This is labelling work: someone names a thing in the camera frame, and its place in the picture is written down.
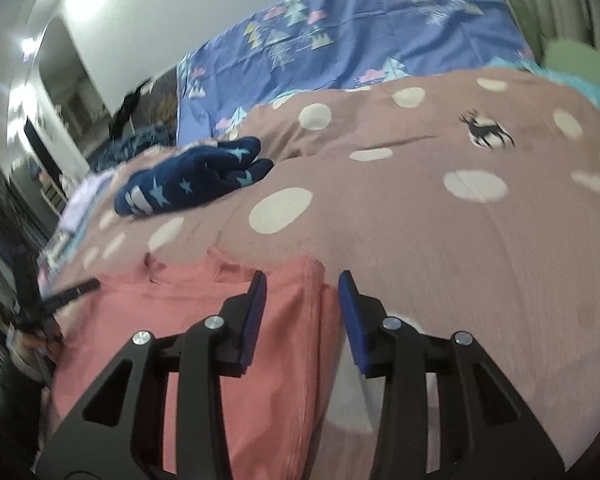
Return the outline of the navy star-patterned garment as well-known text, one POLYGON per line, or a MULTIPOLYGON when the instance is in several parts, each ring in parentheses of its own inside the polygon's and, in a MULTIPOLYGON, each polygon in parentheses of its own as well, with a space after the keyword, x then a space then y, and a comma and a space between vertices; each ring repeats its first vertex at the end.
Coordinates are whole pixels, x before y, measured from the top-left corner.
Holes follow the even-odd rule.
POLYGON ((114 211, 143 218, 207 205, 263 180, 274 162, 260 153, 254 136, 192 146, 132 174, 114 196, 114 211))

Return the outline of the black tripod stand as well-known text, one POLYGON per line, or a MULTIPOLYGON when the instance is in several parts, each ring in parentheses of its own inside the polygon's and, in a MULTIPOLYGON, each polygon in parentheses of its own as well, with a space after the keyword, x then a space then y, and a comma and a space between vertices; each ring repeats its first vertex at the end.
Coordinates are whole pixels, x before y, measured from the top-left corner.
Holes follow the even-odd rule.
POLYGON ((34 253, 25 242, 15 242, 12 248, 12 275, 16 302, 7 338, 10 357, 24 374, 50 387, 56 364, 48 356, 47 345, 59 340, 55 313, 82 296, 99 290, 100 281, 90 278, 43 298, 38 288, 34 253))

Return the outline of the green pillow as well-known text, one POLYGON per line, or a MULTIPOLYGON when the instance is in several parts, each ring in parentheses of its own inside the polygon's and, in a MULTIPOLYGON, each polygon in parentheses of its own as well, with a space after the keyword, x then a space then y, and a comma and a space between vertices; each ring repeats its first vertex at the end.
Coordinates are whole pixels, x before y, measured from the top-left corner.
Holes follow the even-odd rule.
POLYGON ((571 40, 554 40, 544 48, 542 66, 577 76, 600 87, 600 51, 571 40))

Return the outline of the pink garment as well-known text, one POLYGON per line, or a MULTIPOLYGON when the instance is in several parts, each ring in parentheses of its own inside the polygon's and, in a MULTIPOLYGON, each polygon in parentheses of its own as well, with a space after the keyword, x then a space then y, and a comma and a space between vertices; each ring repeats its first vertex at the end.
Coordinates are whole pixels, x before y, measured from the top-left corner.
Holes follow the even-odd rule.
MULTIPOLYGON (((52 389, 65 417, 105 365, 139 330, 157 337, 185 332, 248 289, 254 270, 208 249, 190 266, 146 256, 125 274, 104 275, 65 323, 52 389)), ((230 464, 237 479, 299 479, 322 417, 339 347, 336 289, 325 268, 297 256, 266 271, 268 294, 251 366, 222 381, 230 464)))

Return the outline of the blue tree-print headboard cover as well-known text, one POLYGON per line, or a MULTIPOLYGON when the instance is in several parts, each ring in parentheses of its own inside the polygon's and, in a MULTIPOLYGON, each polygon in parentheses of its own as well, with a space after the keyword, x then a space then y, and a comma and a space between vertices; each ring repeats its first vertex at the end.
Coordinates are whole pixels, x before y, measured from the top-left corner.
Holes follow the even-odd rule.
POLYGON ((222 136, 253 107, 298 92, 532 55, 505 0, 283 0, 181 60, 176 142, 222 136))

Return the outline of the mauve polka-dot blanket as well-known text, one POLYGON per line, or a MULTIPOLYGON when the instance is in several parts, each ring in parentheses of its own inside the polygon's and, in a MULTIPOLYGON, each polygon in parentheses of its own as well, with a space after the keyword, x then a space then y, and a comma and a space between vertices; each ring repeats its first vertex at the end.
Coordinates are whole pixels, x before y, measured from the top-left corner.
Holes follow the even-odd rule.
MULTIPOLYGON (((274 168, 198 208, 124 218, 107 193, 61 283, 190 266, 215 248, 253 270, 297 256, 424 333, 474 334, 566 465, 600 432, 600 111, 516 70, 300 92, 240 126, 274 168)), ((381 381, 339 347, 299 479, 370 474, 381 381)))

